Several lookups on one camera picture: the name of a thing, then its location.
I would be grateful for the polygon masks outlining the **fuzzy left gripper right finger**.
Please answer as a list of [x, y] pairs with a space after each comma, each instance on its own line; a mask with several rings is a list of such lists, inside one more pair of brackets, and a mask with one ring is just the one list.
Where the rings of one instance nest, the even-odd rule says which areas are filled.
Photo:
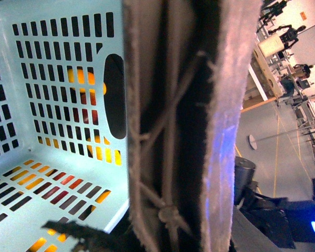
[[228, 251], [261, 1], [123, 1], [129, 214], [146, 251]]

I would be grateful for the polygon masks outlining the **dark frayed left gripper left finger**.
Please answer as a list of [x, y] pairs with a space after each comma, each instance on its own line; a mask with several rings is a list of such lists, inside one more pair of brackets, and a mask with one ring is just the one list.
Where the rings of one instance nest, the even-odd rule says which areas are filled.
[[53, 229], [77, 240], [71, 251], [113, 251], [109, 234], [89, 226], [79, 225], [75, 221], [60, 223], [49, 220], [41, 228]]

